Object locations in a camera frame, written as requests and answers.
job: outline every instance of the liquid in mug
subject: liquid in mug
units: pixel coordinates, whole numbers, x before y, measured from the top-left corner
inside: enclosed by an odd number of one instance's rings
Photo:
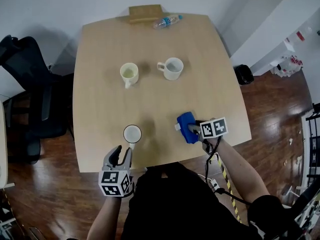
[[[123,73],[124,78],[133,78],[134,76],[135,76],[135,73],[130,68],[126,69]]]

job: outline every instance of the cream mug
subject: cream mug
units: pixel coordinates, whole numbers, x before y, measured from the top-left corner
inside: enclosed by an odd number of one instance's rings
[[[173,81],[177,80],[184,69],[183,62],[178,58],[168,58],[165,63],[158,62],[158,70],[163,71],[166,79]]]
[[[120,68],[120,75],[125,83],[125,88],[128,89],[139,79],[138,66],[134,63],[126,63]]]

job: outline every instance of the metal rack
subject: metal rack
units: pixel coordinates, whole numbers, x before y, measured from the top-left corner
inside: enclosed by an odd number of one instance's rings
[[[320,167],[320,129],[318,131],[320,123],[320,103],[313,104],[313,113],[311,116],[305,119],[309,128],[309,172],[307,174],[307,186],[315,180],[317,177],[317,169]]]

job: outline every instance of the white mug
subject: white mug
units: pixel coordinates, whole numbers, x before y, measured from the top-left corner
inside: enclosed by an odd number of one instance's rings
[[[129,143],[132,150],[135,148],[136,143],[140,141],[141,136],[141,129],[134,124],[128,125],[123,130],[123,137]]]
[[[184,69],[183,62],[178,58],[168,58],[165,63],[158,62],[158,70],[163,71],[163,75],[168,80],[177,80]]]
[[[131,62],[126,63],[120,68],[120,75],[125,83],[125,88],[128,89],[130,86],[138,82],[138,66]]]

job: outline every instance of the bottle label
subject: bottle label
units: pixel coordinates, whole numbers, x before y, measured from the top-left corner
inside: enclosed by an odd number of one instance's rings
[[[296,33],[296,35],[298,36],[298,38],[300,38],[300,40],[301,40],[302,42],[303,42],[304,40],[306,40],[300,31],[298,31],[298,32]]]
[[[164,17],[163,19],[164,19],[164,21],[165,21],[165,25],[166,25],[166,26],[168,26],[168,25],[171,24],[171,20],[170,20],[169,17]]]

